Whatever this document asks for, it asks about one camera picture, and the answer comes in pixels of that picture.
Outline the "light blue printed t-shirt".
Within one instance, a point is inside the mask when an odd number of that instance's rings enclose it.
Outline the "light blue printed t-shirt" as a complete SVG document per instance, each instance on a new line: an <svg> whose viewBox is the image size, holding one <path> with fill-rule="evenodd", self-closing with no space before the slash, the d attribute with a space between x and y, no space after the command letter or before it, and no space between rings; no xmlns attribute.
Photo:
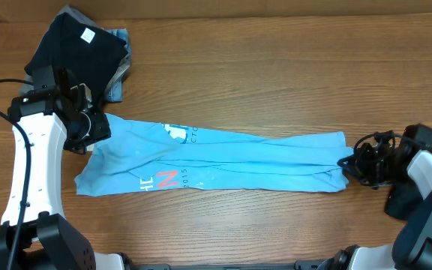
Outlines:
<svg viewBox="0 0 432 270"><path fill-rule="evenodd" d="M107 116L75 178L79 195L194 188L333 193L348 181L337 162L352 154L342 132L265 138L246 133Z"/></svg>

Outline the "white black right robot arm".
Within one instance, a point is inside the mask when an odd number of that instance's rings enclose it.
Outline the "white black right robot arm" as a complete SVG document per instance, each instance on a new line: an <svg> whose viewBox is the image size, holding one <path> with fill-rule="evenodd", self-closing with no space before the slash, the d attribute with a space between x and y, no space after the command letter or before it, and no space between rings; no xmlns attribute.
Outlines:
<svg viewBox="0 0 432 270"><path fill-rule="evenodd" d="M319 269L432 270L432 128L409 125L399 135L389 130L366 136L338 165L363 186L391 186L385 213L405 221L393 244L349 246L319 264Z"/></svg>

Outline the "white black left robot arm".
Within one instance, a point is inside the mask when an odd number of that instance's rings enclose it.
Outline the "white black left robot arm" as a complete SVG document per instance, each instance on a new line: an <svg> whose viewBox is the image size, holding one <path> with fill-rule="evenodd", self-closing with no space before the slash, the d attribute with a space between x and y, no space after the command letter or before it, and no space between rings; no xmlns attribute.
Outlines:
<svg viewBox="0 0 432 270"><path fill-rule="evenodd" d="M110 126L89 87L71 85L71 72L52 66L32 72L27 93L2 118L13 126L15 157L0 225L0 270L132 269L123 253L97 253L65 218L62 153L84 155L110 138Z"/></svg>

